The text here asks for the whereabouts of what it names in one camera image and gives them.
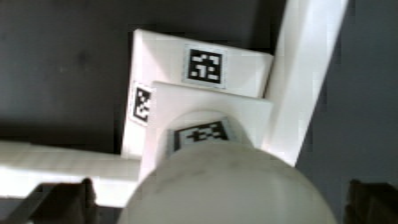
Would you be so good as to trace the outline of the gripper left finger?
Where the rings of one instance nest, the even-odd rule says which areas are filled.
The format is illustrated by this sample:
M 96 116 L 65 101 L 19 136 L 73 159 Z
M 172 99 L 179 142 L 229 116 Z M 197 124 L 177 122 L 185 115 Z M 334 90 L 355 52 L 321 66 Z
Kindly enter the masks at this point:
M 41 183 L 0 224 L 97 224 L 92 180 Z

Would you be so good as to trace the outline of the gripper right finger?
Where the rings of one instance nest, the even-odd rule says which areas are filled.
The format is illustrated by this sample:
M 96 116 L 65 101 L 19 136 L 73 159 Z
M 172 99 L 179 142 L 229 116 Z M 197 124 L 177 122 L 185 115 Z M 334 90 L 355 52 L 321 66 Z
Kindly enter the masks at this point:
M 398 189 L 389 183 L 350 181 L 343 224 L 398 224 Z

